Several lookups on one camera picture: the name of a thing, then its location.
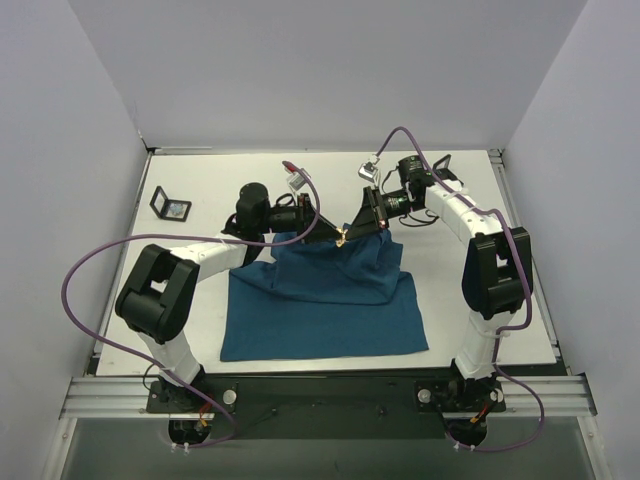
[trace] blue cloth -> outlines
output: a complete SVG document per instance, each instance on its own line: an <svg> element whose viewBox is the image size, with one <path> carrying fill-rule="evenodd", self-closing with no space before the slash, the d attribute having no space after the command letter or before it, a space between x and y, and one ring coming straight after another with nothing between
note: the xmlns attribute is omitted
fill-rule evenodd
<svg viewBox="0 0 640 480"><path fill-rule="evenodd" d="M275 241L294 234L278 234ZM401 355L427 350L413 278L389 231L274 247L275 263L229 274L220 360Z"/></svg>

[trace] gray wall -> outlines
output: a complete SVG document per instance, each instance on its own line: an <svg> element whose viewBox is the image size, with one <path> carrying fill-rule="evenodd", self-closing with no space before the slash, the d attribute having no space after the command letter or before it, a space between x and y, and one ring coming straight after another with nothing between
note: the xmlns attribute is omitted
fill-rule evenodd
<svg viewBox="0 0 640 480"><path fill-rule="evenodd" d="M0 15L0 477L39 478L69 379L90 342L60 283L79 256L126 229L145 151L63 0L10 0ZM72 301L97 326L117 252Z"/></svg>
<svg viewBox="0 0 640 480"><path fill-rule="evenodd" d="M585 0L70 3L148 145L367 151L506 145Z"/></svg>
<svg viewBox="0 0 640 480"><path fill-rule="evenodd" d="M506 150L560 346L638 478L640 3L590 0Z"/></svg>

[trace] white tabletop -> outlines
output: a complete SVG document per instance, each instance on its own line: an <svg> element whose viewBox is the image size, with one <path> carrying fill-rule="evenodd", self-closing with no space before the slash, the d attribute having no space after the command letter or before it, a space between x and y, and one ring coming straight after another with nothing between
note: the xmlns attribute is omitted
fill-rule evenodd
<svg viewBox="0 0 640 480"><path fill-rule="evenodd" d="M450 168L465 182L470 195L485 208L497 207L506 213L489 158L485 151L427 152L430 162L452 153ZM389 152L380 162L383 173L412 152ZM238 192L248 182L260 182L269 189L272 202L287 192L282 160L289 160L311 175L320 194L322 214L335 225L350 222L362 201L367 183L357 175L369 153L286 153L242 155L154 156L140 200L133 233L173 233L215 235L234 212ZM193 206L185 223L158 219L149 207L151 195L161 185L169 198L191 200ZM399 188L393 175L386 189ZM407 228L392 220L391 232L404 245L402 269L413 275L418 305L422 313L429 350L409 355L348 357L318 360L260 360L221 362L224 339L228 273L216 275L196 289L185 332L195 357L207 372L249 373L278 371L359 370L382 368L448 367L462 342L469 308L462 296L460 281L466 247L448 227L437 222L425 228ZM149 241L129 245L118 291L140 251ZM157 241L164 247L189 242ZM260 260L269 260L265 249ZM531 326L503 341L499 362L506 365L555 363L551 344L534 299ZM524 309L513 324L522 323ZM112 312L107 336L130 347L148 352L142 340L129 330L124 320ZM104 346L98 375L138 375L148 364L144 360Z"/></svg>

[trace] purple cable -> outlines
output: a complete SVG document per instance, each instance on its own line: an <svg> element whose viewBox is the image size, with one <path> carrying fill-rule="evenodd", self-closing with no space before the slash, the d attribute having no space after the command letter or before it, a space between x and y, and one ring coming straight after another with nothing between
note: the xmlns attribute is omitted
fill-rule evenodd
<svg viewBox="0 0 640 480"><path fill-rule="evenodd" d="M418 153L418 156L420 157L420 161L422 161L422 164L424 165L424 168L431 174L433 179L442 188L444 188L448 193L454 193L454 190L451 187L449 187L449 185L444 183L442 181L442 179L440 177L438 177L436 172L431 168L431 165L429 165L429 162L427 162L427 159L425 158L424 154L422 153L422 149L420 148L420 145L418 145L418 142L416 141L415 137L405 127L396 127L396 128L394 128L391 131L391 133L389 134L389 136L387 137L387 139L384 141L384 143L382 144L382 147L380 147L380 149L378 150L376 155L380 156L382 154L384 149L387 148L387 145L389 144L389 141L393 138L393 136L397 132L404 132L407 135L407 137L409 137L409 141L411 141L411 143L413 145L413 148ZM504 216L502 215L502 212L500 212L500 210L497 210L495 208L492 208L491 210L482 210L480 208L477 208L475 205L473 205L473 203L471 203L464 196L462 196L462 195L456 195L456 196L467 207L473 209L474 212L476 212L476 213L478 213L480 215L486 215L486 216L495 215L496 218L498 219L498 221L500 222L500 225L502 226L502 230L504 231L504 236L507 239L507 243L509 244L509 250L511 250L511 254L513 256L513 261L514 261L514 264L515 264L515 267L516 267L516 271L518 272L518 278L520 279L520 282L522 283L522 288L524 290L525 303L527 305L527 315L525 317L525 321L521 325L514 325L514 326L506 325L506 326L500 327L500 328L498 328L496 330L496 335L498 335L498 338L496 338L496 341L495 341L495 347L493 349L493 356L491 358L491 363L493 364L494 368L496 369L496 372L498 372L499 375L503 376L504 378L506 378L510 382L515 383L516 385L520 385L522 388L524 388L529 393L531 393L533 398L535 398L536 402L538 402L538 405L540 406L540 421L538 423L538 428L533 433L533 435L531 435L531 437L529 437L528 439L526 439L526 440L524 440L522 442L519 442L519 443L515 443L513 445L505 446L505 447L484 447L484 448L483 447L479 447L479 448L475 448L474 447L474 448L472 448L469 445L464 445L464 444L458 443L458 445L460 445L462 448L465 448L467 450L473 450L475 452L482 452L482 453L507 452L507 451L510 451L510 450L518 449L520 447L524 447L525 445L528 445L531 442L533 442L534 440L536 440L540 436L540 433L542 432L542 428L544 426L544 421L545 421L544 406L542 405L542 400L540 399L540 396L531 387L526 385L524 382L521 382L520 380L516 380L515 378L511 377L510 375L507 375L502 369L500 369L500 367L498 367L498 364L497 364L498 348L500 347L500 334L502 332L506 332L506 331L524 330L525 328L527 328L531 324L531 320L533 319L533 304L532 304L532 301L531 301L531 291L529 290L529 283L527 282L527 275L525 274L524 267L522 266L522 261L520 260L520 255L518 255L518 249L516 247L515 241L513 240L513 235L511 234L511 230L509 229L509 224L507 223L507 221L505 220Z"/></svg>
<svg viewBox="0 0 640 480"><path fill-rule="evenodd" d="M133 348L127 347L126 345L122 345L121 343L114 342L113 340L109 340L108 338L103 337L102 335L94 332L93 330L88 328L86 325L84 325L82 322L80 322L80 320L78 320L78 318L75 316L75 314L71 310L71 307L69 306L69 298L68 298L68 296L69 296L69 282L71 281L71 278L76 273L76 271L84 263L86 263L90 258L94 257L98 253L100 253L100 252L102 252L104 250L107 250L107 249L109 249L111 247L115 247L116 245L121 245L123 243L131 242L133 240L144 240L144 239L152 239L152 238L153 239L160 239L160 240L190 240L190 241L196 241L196 242L218 242L218 243L226 243L226 244L232 244L232 245L249 245L249 246L256 246L256 247L282 247L282 246L285 246L285 245L291 245L292 243L296 243L296 242L302 240L309 233L311 233L313 228L318 223L318 219L320 218L320 196L318 195L318 192L317 192L315 186L311 182L311 179L304 173L303 170L299 169L298 167L296 167L291 162L284 161L284 162L282 162L282 164L285 167L287 167L287 169L291 169L291 170L297 172L298 174L300 174L302 176L302 178L304 178L305 182L309 185L309 188L311 189L311 193L313 193L313 197L314 197L314 200L315 200L315 203L316 203L316 214L313 217L313 220L312 220L311 224L309 225L309 227L304 232L302 232L300 235L298 235L298 236L296 236L294 238L291 238L289 240L286 240L284 242L275 242L275 243L250 242L250 241L245 241L245 240L231 240L231 239L229 239L229 240L225 239L224 241L222 241L221 239L215 238L215 237L202 237L202 236L197 236L197 235L169 235L169 234L160 234L160 233L158 233L158 234L155 234L155 233L149 233L149 234L144 233L144 234L140 234L140 235L131 235L131 236L123 238L121 240L115 240L113 242L105 243L104 245L101 245L101 246L91 250L89 253L84 255L80 260L78 260L69 269L69 271L67 272L67 274L64 277L64 280L62 281L62 289L60 291L60 298L62 300L62 308L64 308L65 313L67 314L69 319L73 322L73 324L76 327L78 327L80 330L82 330L82 332L84 332L85 334L89 335L90 337L95 338L99 342L102 342L102 343L105 343L107 345L110 345L110 346L112 346L114 348L122 350L123 352L130 353L131 355L135 355L137 357L140 357L140 358L142 358L142 359L144 359L144 360L146 360L148 362L151 362L152 364L154 364L155 366L157 366L161 370L164 370L164 372L170 378L172 378L173 380L178 382L180 385L182 385L184 388L186 388L190 392L194 393L195 395L197 395L198 397L203 399L205 402L210 403L215 409L217 409L220 413L222 413L227 418L227 420L229 420L231 425L233 425L234 431L231 434L226 435L226 436L221 437L221 438L216 438L216 439L213 439L213 440L209 440L207 442L203 442L203 443L200 443L200 444L197 444L197 445L192 445L191 448L210 447L212 445L216 445L218 443L222 443L224 441L230 440L231 438L234 437L234 435L236 433L237 424L236 424L235 419L231 416L231 414L229 414L229 412L227 412L226 409L224 409L218 402L213 400L211 397L209 397L205 393L201 392L197 388L189 385L187 382L182 380L180 377L175 375L173 372L165 370L165 366L162 365L162 363L159 362L158 360L156 360L155 358L150 357L149 355L146 355L145 353L140 352L138 350L135 350Z"/></svg>

